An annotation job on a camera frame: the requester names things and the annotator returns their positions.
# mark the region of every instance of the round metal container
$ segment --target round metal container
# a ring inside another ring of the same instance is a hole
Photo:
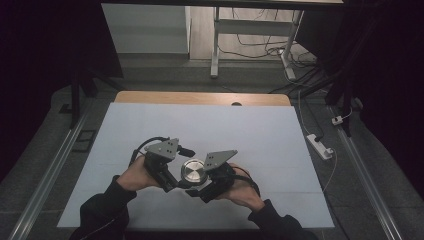
[[[203,171],[204,162],[199,159],[190,159],[181,166],[181,179],[192,186],[200,186],[208,179]]]

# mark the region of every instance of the white plug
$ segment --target white plug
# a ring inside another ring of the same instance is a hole
[[[341,116],[338,116],[338,117],[332,118],[331,122],[333,123],[334,126],[336,126],[343,123],[343,118]]]
[[[309,140],[309,143],[314,147],[315,151],[319,154],[322,160],[328,160],[333,157],[333,149],[325,148],[324,144],[321,141],[315,141],[317,136],[315,134],[310,134],[306,136],[306,139]]]

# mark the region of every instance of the white desk leg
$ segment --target white desk leg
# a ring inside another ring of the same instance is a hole
[[[212,49],[212,61],[211,61],[211,78],[218,77],[218,36],[219,36],[219,7],[215,8],[214,14],[214,38],[213,38],[213,49]]]
[[[290,29],[290,35],[289,39],[287,40],[286,48],[284,49],[283,53],[281,54],[281,60],[283,61],[283,65],[287,74],[287,77],[289,80],[295,80],[296,75],[293,72],[293,69],[291,68],[290,61],[289,61],[289,54],[290,49],[293,45],[294,38],[296,37],[297,29],[299,28],[300,19],[302,18],[303,11],[295,10],[294,12],[294,19],[293,19],[293,25]]]

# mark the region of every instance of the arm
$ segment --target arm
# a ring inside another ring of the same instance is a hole
[[[230,164],[236,174],[249,177],[248,171]],[[312,240],[318,239],[311,232],[303,230],[300,223],[290,215],[280,217],[270,200],[263,201],[256,191],[245,181],[235,180],[234,185],[218,199],[228,199],[237,205],[252,210],[249,220],[261,229],[266,239]]]
[[[137,196],[136,191],[158,186],[144,168],[144,156],[121,175],[113,177],[103,194],[87,200],[80,209],[81,225],[70,239],[122,239],[129,222],[127,203]]]

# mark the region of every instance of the black sleeve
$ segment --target black sleeve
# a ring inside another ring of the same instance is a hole
[[[80,227],[70,239],[121,240],[129,222],[127,203],[137,196],[124,190],[114,176],[105,193],[88,199],[80,208]]]
[[[259,212],[252,212],[248,219],[258,225],[265,239],[318,240],[313,233],[304,230],[294,217],[280,217],[270,200],[264,202],[265,207]]]

